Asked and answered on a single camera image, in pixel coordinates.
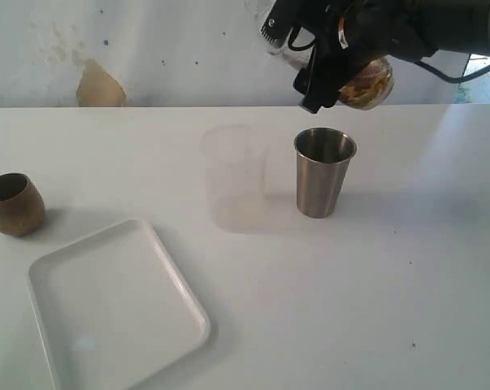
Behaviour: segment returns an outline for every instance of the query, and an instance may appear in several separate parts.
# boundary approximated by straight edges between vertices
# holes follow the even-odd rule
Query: white tray
[[[39,258],[28,286],[58,390],[129,389],[209,334],[205,311],[142,221]]]

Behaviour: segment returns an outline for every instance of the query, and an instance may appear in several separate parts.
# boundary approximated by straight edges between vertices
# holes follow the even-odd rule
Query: white wall
[[[296,71],[266,53],[243,3],[4,0],[0,106],[74,106],[87,58],[120,82],[132,106],[297,104]],[[442,53],[433,63],[460,75],[466,58]],[[390,102],[453,100],[455,87],[412,65],[394,65]]]

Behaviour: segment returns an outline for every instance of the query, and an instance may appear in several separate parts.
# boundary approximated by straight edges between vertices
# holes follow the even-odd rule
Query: brown cup
[[[0,232],[22,236],[41,226],[44,202],[30,179],[22,173],[0,176]]]

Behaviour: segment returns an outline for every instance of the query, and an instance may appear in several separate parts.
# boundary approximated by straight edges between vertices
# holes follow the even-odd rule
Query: transparent plastic cup
[[[205,134],[201,150],[206,156],[206,200],[212,221],[230,232],[256,227],[266,210],[264,133],[245,125],[217,127]]]

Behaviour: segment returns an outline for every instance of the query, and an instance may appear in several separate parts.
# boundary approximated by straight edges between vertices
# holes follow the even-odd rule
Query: white table
[[[202,134],[255,123],[274,147],[268,225],[206,214]],[[293,138],[358,143],[336,213],[294,202]],[[0,110],[0,173],[26,172],[48,222],[0,235],[0,389],[51,389],[28,266],[132,216],[205,306],[209,344],[141,388],[490,389],[490,106]]]

